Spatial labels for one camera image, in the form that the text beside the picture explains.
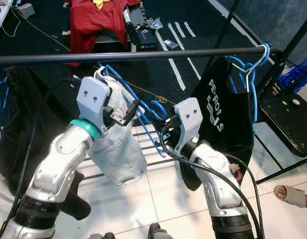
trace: sandal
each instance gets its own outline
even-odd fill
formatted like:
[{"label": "sandal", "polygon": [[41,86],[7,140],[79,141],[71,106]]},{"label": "sandal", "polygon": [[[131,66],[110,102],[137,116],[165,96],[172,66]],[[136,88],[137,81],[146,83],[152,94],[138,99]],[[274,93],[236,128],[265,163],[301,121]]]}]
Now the sandal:
[{"label": "sandal", "polygon": [[[286,197],[284,199],[281,199],[280,197],[278,197],[278,190],[281,187],[285,187],[286,189]],[[289,203],[295,206],[298,206],[300,208],[307,208],[306,207],[306,198],[305,198],[305,191],[304,190],[300,190],[294,187],[290,187],[290,186],[284,186],[284,185],[278,185],[275,187],[274,189],[274,193],[275,196],[285,202],[285,203]]]}]

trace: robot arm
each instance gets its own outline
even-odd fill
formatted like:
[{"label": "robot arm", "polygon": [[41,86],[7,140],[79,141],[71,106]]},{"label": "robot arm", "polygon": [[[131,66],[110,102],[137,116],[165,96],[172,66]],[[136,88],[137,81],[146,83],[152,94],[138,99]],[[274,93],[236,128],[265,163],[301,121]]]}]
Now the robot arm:
[{"label": "robot arm", "polygon": [[84,77],[78,92],[80,119],[57,136],[47,157],[37,167],[19,203],[19,208],[7,224],[3,239],[49,239],[55,232],[55,220],[74,179],[75,170],[98,138],[104,138],[113,124],[126,125],[134,117],[138,101],[125,116],[117,116],[107,106],[112,91],[106,81]]},{"label": "robot arm", "polygon": [[[169,131],[164,140],[174,154],[190,162],[211,168],[239,188],[230,171],[228,159],[206,142],[197,144],[202,114],[196,98],[188,98],[175,106],[175,123],[166,120]],[[201,180],[213,230],[218,239],[254,239],[247,209],[240,196],[222,179],[210,172],[195,168]]]}]

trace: blue cloth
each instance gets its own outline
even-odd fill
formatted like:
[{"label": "blue cloth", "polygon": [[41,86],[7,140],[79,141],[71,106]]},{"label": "blue cloth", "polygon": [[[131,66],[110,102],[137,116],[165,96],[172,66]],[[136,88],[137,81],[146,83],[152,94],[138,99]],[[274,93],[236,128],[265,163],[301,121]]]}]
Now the blue cloth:
[{"label": "blue cloth", "polygon": [[[307,72],[307,59],[303,61],[299,66],[295,66],[292,70],[288,73],[280,76],[277,80],[281,89],[284,89],[294,83],[296,80],[303,77]],[[298,92],[302,87],[307,84],[307,76],[303,78],[297,86],[294,88],[294,93]]]},{"label": "blue cloth", "polygon": [[[102,76],[102,80],[112,88],[108,106],[113,108],[115,115],[125,116],[128,107],[123,95],[130,101],[134,98],[113,77]],[[108,129],[105,138],[96,140],[88,150],[93,162],[116,186],[137,181],[147,172],[147,162],[140,145],[130,132],[132,122],[127,126],[115,124]]]}]

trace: red cloth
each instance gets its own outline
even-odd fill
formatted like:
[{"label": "red cloth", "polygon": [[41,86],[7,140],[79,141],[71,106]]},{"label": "red cloth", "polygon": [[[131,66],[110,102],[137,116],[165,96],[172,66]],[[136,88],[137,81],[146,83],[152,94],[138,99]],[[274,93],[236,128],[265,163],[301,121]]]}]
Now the red cloth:
[{"label": "red cloth", "polygon": [[71,53],[91,53],[102,29],[114,31],[121,44],[127,47],[127,32],[123,19],[126,5],[141,0],[112,0],[104,2],[99,11],[92,0],[67,0],[71,7]]}]

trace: white tile floor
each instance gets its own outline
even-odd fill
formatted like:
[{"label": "white tile floor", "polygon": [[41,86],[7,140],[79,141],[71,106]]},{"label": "white tile floor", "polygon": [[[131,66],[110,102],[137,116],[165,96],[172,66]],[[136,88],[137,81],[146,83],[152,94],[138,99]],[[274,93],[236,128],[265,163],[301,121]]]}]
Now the white tile floor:
[{"label": "white tile floor", "polygon": [[[283,166],[297,160],[265,124],[260,123],[256,128]],[[136,132],[143,132],[143,129],[134,128],[133,133]],[[142,147],[151,145],[148,136],[137,139]],[[143,152],[148,163],[170,158],[159,156],[154,149]],[[256,179],[278,170],[257,141],[249,167]],[[92,161],[84,162],[79,171],[85,176],[101,173]],[[266,238],[307,239],[307,209],[276,199],[273,190],[279,184],[296,186],[307,192],[307,169],[294,169],[258,186]],[[245,176],[241,188],[257,211],[249,176]],[[90,203],[91,214],[84,220],[76,221],[60,213],[54,238],[85,239],[90,234],[111,231],[117,239],[145,239],[153,222],[159,222],[175,239],[214,238],[203,189],[200,187],[195,192],[188,190],[176,162],[150,166],[147,175],[139,182],[124,188],[112,185],[105,177],[85,180],[79,187],[79,196]],[[12,200],[13,196],[0,176],[0,225],[7,216]]]}]

